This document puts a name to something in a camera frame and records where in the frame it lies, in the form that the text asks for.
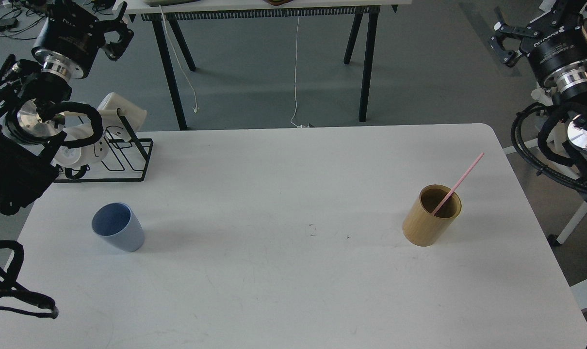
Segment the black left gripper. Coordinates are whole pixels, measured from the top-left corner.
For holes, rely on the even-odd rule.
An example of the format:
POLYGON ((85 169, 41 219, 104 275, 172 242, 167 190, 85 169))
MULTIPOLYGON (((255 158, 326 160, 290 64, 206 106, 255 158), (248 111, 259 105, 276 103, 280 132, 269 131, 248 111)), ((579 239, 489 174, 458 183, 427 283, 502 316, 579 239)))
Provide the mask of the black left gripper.
POLYGON ((134 31, 124 20, 127 2, 121 1, 116 17, 99 20, 70 0, 54 0, 46 6, 44 26, 32 47, 37 62, 54 58, 69 65, 73 78, 86 78, 101 48, 109 60, 117 61, 125 53, 134 31), (117 33, 116 42, 106 42, 106 33, 117 33))

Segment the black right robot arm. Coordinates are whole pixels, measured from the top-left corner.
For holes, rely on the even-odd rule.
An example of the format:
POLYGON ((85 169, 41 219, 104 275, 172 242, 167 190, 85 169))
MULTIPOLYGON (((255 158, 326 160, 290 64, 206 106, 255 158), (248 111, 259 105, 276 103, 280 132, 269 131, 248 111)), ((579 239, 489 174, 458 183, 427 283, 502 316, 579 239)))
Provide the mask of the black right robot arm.
POLYGON ((552 105, 535 102, 517 113, 511 141, 529 165, 553 181, 575 190, 587 203, 587 0, 556 0, 549 10, 523 27, 506 23, 499 7, 489 45, 508 67, 526 57, 538 86, 552 94, 552 105), (540 161, 526 149, 522 124, 531 114, 544 112, 547 119, 538 133, 540 152, 558 165, 576 167, 573 179, 540 161))

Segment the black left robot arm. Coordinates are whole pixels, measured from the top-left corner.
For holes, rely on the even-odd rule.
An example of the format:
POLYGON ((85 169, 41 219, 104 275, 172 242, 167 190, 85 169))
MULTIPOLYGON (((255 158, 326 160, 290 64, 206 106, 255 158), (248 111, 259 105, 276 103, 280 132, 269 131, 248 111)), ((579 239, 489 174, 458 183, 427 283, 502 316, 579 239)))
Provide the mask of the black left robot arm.
MULTIPOLYGON (((71 102, 71 79, 86 78, 102 50, 109 60, 125 53, 134 34, 125 22, 127 3, 115 18, 99 19, 71 0, 23 0, 21 6, 43 14, 32 60, 8 55, 0 69, 0 214, 11 216, 43 195, 58 177, 52 165, 61 147, 95 144, 104 135, 100 112, 71 102)), ((23 246, 0 240, 0 300, 14 298, 36 312, 3 306, 3 311, 57 318, 55 300, 18 281, 23 246)))

